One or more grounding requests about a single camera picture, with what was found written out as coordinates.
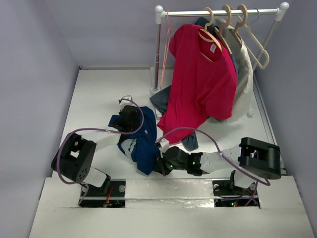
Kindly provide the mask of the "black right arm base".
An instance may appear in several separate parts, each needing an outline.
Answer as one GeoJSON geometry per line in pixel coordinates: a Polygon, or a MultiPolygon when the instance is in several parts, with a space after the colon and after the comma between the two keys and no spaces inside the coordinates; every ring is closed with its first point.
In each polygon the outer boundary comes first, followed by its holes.
{"type": "Polygon", "coordinates": [[[260,207],[257,184],[251,183],[248,188],[235,185],[235,172],[229,179],[213,180],[213,194],[215,207],[260,207]]]}

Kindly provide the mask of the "pink wire hanger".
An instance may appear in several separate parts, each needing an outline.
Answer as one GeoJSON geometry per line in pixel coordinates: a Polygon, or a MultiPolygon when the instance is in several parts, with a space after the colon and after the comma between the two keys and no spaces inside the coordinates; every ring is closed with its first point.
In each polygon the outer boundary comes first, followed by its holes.
{"type": "Polygon", "coordinates": [[[170,44],[170,38],[171,38],[171,29],[172,29],[173,21],[169,20],[169,11],[167,11],[166,16],[166,31],[165,31],[165,46],[164,46],[164,54],[163,54],[163,61],[162,61],[162,71],[161,71],[161,78],[159,82],[159,89],[162,89],[163,81],[164,81],[164,74],[166,70],[166,64],[167,64],[167,58],[168,58],[168,52],[169,52],[169,44],[170,44]]]}

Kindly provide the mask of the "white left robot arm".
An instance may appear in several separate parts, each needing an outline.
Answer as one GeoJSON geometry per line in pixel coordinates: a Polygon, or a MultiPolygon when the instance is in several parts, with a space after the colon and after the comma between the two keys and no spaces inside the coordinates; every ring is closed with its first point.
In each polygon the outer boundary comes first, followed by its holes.
{"type": "Polygon", "coordinates": [[[139,132],[144,114],[138,106],[126,105],[111,125],[115,130],[81,128],[67,134],[52,160],[51,168],[65,184],[80,184],[85,194],[95,192],[99,196],[110,193],[110,176],[92,167],[94,154],[109,146],[123,142],[139,132]]]}

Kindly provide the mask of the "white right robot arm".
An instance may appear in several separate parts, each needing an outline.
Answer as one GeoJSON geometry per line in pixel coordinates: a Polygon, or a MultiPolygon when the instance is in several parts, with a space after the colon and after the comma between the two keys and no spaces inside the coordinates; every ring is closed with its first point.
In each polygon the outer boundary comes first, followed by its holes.
{"type": "Polygon", "coordinates": [[[171,147],[166,139],[158,143],[160,153],[154,171],[167,176],[173,170],[193,176],[212,173],[224,178],[214,191],[223,195],[240,194],[251,185],[281,178],[280,148],[274,144],[244,137],[239,145],[220,152],[187,153],[171,147]]]}

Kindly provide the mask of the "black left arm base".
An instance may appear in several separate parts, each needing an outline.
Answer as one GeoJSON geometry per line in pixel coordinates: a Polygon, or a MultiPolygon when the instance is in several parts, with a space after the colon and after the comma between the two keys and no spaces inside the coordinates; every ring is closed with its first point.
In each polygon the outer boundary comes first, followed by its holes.
{"type": "Polygon", "coordinates": [[[125,179],[111,179],[109,175],[101,187],[81,183],[79,206],[83,208],[124,208],[125,179]]]}

